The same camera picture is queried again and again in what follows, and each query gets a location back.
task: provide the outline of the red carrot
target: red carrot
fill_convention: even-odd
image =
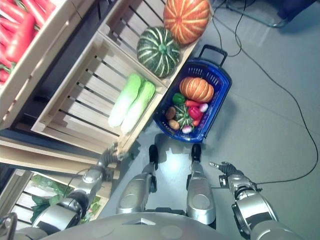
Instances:
[[[6,30],[4,27],[0,28],[0,43],[8,46],[12,40],[12,34]]]
[[[26,9],[35,17],[36,23],[41,28],[46,21],[46,14],[41,7],[35,2],[35,0],[22,0]]]
[[[8,69],[12,68],[11,62],[6,58],[5,55],[6,47],[0,44],[0,64],[5,65]]]
[[[3,85],[9,78],[9,73],[7,73],[5,70],[0,69],[0,84]]]
[[[54,5],[51,0],[35,0],[37,4],[45,11],[45,16],[48,19],[51,13],[56,9],[56,5]]]
[[[19,28],[19,24],[4,17],[0,17],[0,25],[2,25],[5,29],[9,30],[12,33],[15,33]]]
[[[17,5],[14,5],[8,1],[0,1],[0,10],[4,11],[18,23],[22,23],[28,14],[26,11],[22,10]]]
[[[35,17],[28,13],[6,48],[5,57],[10,62],[17,63],[27,50],[34,36],[34,24]]]

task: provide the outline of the green striped pumpkin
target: green striped pumpkin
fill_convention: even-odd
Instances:
[[[170,30],[147,27],[136,48],[137,58],[159,78],[171,75],[180,61],[180,48]]]

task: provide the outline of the radish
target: radish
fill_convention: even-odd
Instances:
[[[205,111],[208,110],[208,104],[203,103],[199,106],[200,112],[204,113]]]
[[[189,133],[191,133],[191,132],[192,132],[192,126],[190,126],[190,125],[185,125],[185,126],[182,128],[182,132],[183,132],[184,134],[189,134]]]

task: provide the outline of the leafy green vegetable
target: leafy green vegetable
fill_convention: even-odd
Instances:
[[[138,97],[133,102],[132,106],[130,107],[129,111],[127,112],[123,120],[123,123],[121,125],[122,132],[129,133],[134,128],[142,113],[146,109],[149,101],[155,94],[155,91],[155,85],[153,85],[149,81],[144,82],[141,90],[139,91]]]
[[[137,98],[143,81],[143,78],[141,78],[139,75],[135,73],[130,74],[124,89],[116,99],[116,102],[111,110],[108,119],[110,127],[117,127],[121,125],[130,106]]]

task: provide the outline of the basket handle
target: basket handle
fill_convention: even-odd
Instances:
[[[216,64],[216,65],[219,66],[219,68],[221,68],[222,65],[224,64],[227,56],[228,56],[228,53],[227,53],[226,51],[222,50],[221,48],[218,48],[218,47],[216,47],[216,46],[212,46],[212,45],[206,44],[206,45],[203,46],[203,48],[202,48],[202,50],[201,50],[201,52],[200,52],[200,54],[199,54],[199,56],[198,56],[199,59],[202,58],[202,54],[204,53],[204,51],[205,51],[206,49],[213,50],[213,51],[215,51],[215,52],[220,53],[220,54],[223,55],[223,59],[222,59],[222,61],[220,62],[220,64]]]

